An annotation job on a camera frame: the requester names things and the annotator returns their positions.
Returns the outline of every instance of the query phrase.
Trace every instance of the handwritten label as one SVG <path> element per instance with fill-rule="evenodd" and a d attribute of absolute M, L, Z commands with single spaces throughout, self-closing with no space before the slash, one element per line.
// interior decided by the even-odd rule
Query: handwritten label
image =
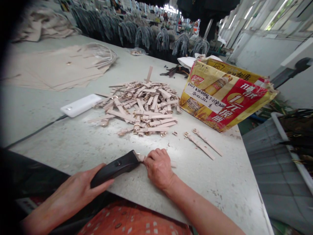
<path fill-rule="evenodd" d="M 226 104 L 224 104 L 222 101 L 214 98 L 213 96 L 210 96 L 208 93 L 197 88 L 191 83 L 187 84 L 185 93 L 215 113 L 219 113 L 226 106 Z"/>

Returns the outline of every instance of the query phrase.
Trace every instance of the person's right hand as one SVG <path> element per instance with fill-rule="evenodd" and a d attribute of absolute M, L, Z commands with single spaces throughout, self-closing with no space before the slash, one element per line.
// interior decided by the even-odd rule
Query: person's right hand
<path fill-rule="evenodd" d="M 168 189 L 174 181 L 175 174 L 171 168 L 171 159 L 165 149 L 152 150 L 144 159 L 148 178 L 161 190 Z"/>

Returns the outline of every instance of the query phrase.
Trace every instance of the power cord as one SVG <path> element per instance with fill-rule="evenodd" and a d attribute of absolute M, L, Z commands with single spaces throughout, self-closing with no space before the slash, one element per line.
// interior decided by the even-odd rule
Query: power cord
<path fill-rule="evenodd" d="M 26 136 L 26 137 L 24 137 L 24 138 L 22 138 L 22 139 L 20 139 L 20 140 L 18 140 L 16 142 L 14 142 L 13 144 L 10 144 L 10 145 L 6 146 L 4 149 L 8 150 L 8 149 L 12 148 L 13 146 L 23 142 L 24 140 L 27 140 L 28 138 L 30 138 L 30 137 L 34 136 L 35 134 L 41 132 L 43 129 L 46 129 L 47 127 L 51 126 L 55 122 L 60 121 L 60 120 L 62 120 L 64 118 L 66 118 L 66 117 L 68 117 L 68 116 L 67 115 L 63 115 L 63 116 L 59 117 L 57 120 L 55 120 L 53 122 L 50 122 L 49 124 L 45 125 L 44 127 L 41 127 L 40 129 L 38 129 L 34 133 L 32 133 L 32 134 L 30 134 L 30 135 L 28 135 L 28 136 Z"/>

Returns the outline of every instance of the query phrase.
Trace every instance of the yellow box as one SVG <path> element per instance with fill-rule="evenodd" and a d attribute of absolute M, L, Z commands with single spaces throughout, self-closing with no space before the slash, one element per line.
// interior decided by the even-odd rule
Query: yellow box
<path fill-rule="evenodd" d="M 238 68 L 236 66 L 226 64 L 224 62 L 214 60 L 211 58 L 207 60 L 206 64 L 209 66 L 212 66 L 213 68 L 216 68 L 220 71 L 223 71 L 227 74 L 231 74 L 231 75 L 236 76 L 238 78 L 244 79 L 244 80 L 251 82 L 253 84 L 257 80 L 259 80 L 260 78 L 267 79 L 267 78 L 262 77 L 258 74 L 252 73 L 248 70 L 244 70 L 244 69 Z"/>
<path fill-rule="evenodd" d="M 210 63 L 215 62 L 211 59 L 195 61 L 179 105 L 219 132 L 224 132 L 246 119 L 278 93 L 259 75 L 241 70 L 250 75 L 248 80 L 244 80 L 207 65 Z"/>

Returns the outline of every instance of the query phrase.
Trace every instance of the work table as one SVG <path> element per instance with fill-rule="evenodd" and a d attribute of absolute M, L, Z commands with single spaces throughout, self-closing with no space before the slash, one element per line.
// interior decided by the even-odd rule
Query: work table
<path fill-rule="evenodd" d="M 109 86 L 117 83 L 143 81 L 147 77 L 149 66 L 153 66 L 153 82 L 168 83 L 181 95 L 186 84 L 184 75 L 175 74 L 175 78 L 159 76 L 160 73 L 166 72 L 165 65 L 172 68 L 175 64 L 146 55 L 132 56 L 125 48 L 84 36 L 22 42 L 14 46 L 19 52 L 30 53 L 90 42 L 104 44 L 115 51 L 119 58 L 103 77 L 92 81 L 88 87 L 73 88 L 66 92 L 15 86 L 1 88 L 4 100 L 3 146 L 62 116 L 60 107 L 64 105 L 92 93 L 109 93 Z M 118 130 L 130 127 L 122 120 L 110 120 L 106 127 L 87 123 L 88 120 L 103 115 L 103 110 L 91 109 L 75 118 L 68 117 L 11 150 L 73 175 L 102 162 L 108 164 L 133 149 L 137 153 L 147 155 L 153 149 L 165 148 L 171 159 L 177 162 L 174 173 L 223 211 L 246 234 L 273 234 L 238 126 L 225 133 L 218 133 L 187 112 L 178 114 L 174 110 L 173 115 L 178 118 L 178 124 L 170 127 L 167 136 L 163 138 L 158 134 L 139 137 L 128 133 L 118 136 Z M 194 128 L 217 145 L 224 156 L 216 154 L 213 161 L 184 137 L 185 132 L 194 135 Z M 178 136 L 172 135 L 173 131 L 176 131 Z M 149 181 L 144 165 L 116 178 L 108 190 L 178 221 L 189 223 L 180 210 Z"/>

